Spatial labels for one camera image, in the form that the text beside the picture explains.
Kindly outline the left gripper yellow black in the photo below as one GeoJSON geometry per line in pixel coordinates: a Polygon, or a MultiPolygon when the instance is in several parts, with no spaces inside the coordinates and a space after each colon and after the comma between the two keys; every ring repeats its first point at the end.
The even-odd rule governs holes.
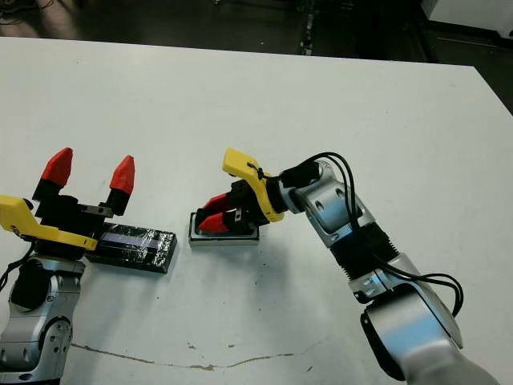
{"type": "MultiPolygon", "coordinates": [[[[63,148],[47,162],[32,199],[56,196],[71,174],[73,150],[63,148]]],[[[125,156],[115,169],[106,206],[82,205],[74,197],[59,196],[41,202],[35,213],[21,197],[1,196],[1,227],[24,241],[49,241],[93,251],[95,238],[107,218],[124,215],[135,183],[135,161],[125,156]]]]}

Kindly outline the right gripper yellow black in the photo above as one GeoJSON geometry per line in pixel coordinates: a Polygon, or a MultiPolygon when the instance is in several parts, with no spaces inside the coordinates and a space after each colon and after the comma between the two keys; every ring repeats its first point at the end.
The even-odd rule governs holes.
{"type": "Polygon", "coordinates": [[[251,156],[228,148],[223,171],[237,177],[231,191],[209,199],[203,209],[223,212],[207,216],[199,224],[206,233],[250,232],[251,229],[284,218],[278,178],[266,173],[251,156]]]}

